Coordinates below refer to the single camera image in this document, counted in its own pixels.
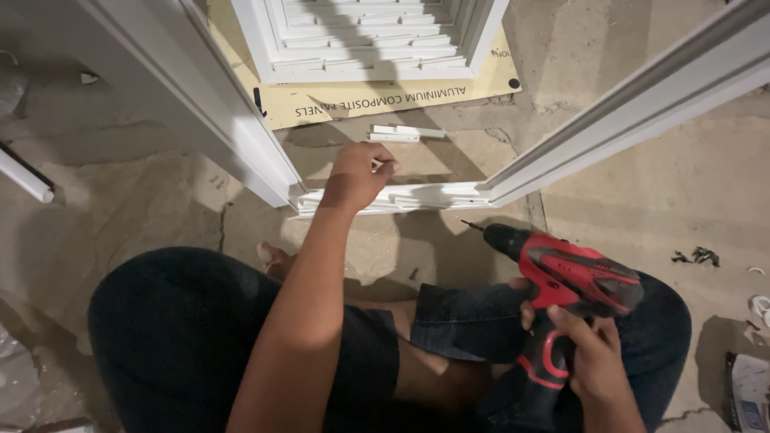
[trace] red cordless drill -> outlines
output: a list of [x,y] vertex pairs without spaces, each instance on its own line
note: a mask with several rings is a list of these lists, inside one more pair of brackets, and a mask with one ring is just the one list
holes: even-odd
[[576,247],[548,233],[463,222],[518,263],[521,274],[532,282],[535,322],[516,367],[508,373],[514,376],[516,400],[508,415],[521,427],[552,431],[554,405],[569,378],[567,359],[575,346],[555,328],[546,308],[560,305],[583,318],[628,314],[644,295],[639,275],[596,250]]

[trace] person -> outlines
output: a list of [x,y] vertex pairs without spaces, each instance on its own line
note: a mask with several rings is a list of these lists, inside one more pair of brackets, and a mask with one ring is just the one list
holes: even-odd
[[[259,245],[266,274],[191,247],[114,269],[88,322],[126,432],[524,431],[507,415],[505,378],[534,317],[525,279],[424,284],[416,300],[396,303],[343,296],[351,221],[398,169],[381,144],[343,147],[299,253]],[[669,286],[639,274],[644,300],[625,317],[589,326],[548,309],[577,345],[557,431],[661,423],[690,317]]]

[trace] dusty floor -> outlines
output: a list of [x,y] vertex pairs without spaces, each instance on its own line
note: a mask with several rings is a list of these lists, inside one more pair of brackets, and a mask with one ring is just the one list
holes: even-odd
[[[402,159],[432,161],[407,174],[478,177],[723,5],[513,0],[504,24],[524,84],[514,98],[276,134],[298,170],[321,182],[336,146],[362,139],[370,124],[433,123],[452,132],[454,144],[400,149]],[[15,24],[0,20],[0,29],[18,30]],[[34,57],[39,47],[30,43],[11,40],[15,46],[0,49]],[[77,70],[65,61],[32,68],[26,117],[0,123],[0,139],[12,141],[58,191],[53,204],[43,205],[0,177],[0,322],[33,353],[44,394],[38,422],[85,415],[112,432],[119,423],[95,375],[85,330],[99,279],[133,255],[168,245],[220,249],[256,265],[259,240],[295,250],[308,222],[284,220],[205,157],[180,148],[163,125],[123,107],[108,83],[81,86]],[[766,351],[751,345],[755,336],[744,320],[746,299],[766,293],[770,278],[746,272],[770,268],[767,136],[770,92],[758,89],[499,210],[361,217],[348,246],[348,289],[396,300],[412,297],[419,282],[468,287],[516,274],[460,218],[529,223],[591,246],[668,282],[690,307],[690,358],[660,431],[727,431],[719,419],[722,356],[728,349]],[[716,250],[722,266],[669,260],[673,250],[696,245]],[[417,281],[408,279],[414,268]]]

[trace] foot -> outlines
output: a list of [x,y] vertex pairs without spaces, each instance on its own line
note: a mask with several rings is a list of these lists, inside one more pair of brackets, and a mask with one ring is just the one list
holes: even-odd
[[256,245],[256,255],[262,262],[265,274],[278,281],[286,279],[296,257],[290,256],[286,251],[270,245],[265,240]]

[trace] dark jeans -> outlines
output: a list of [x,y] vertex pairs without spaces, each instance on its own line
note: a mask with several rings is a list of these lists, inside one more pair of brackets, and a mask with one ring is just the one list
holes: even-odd
[[[640,275],[645,299],[617,323],[628,379],[644,423],[654,431],[681,375],[691,324],[685,303],[669,286]],[[91,300],[89,331],[126,431],[224,431],[279,289],[280,283],[252,267],[198,248],[144,253],[111,272]],[[525,296],[505,284],[473,290],[424,285],[412,343],[452,358],[513,363],[528,335],[519,318]],[[324,430],[516,431],[504,411],[447,424],[424,409],[392,402],[398,367],[390,314],[346,306]],[[495,386],[504,387],[504,380]],[[504,399],[499,391],[490,390]],[[582,430],[580,402],[568,388],[554,421],[558,431]]]

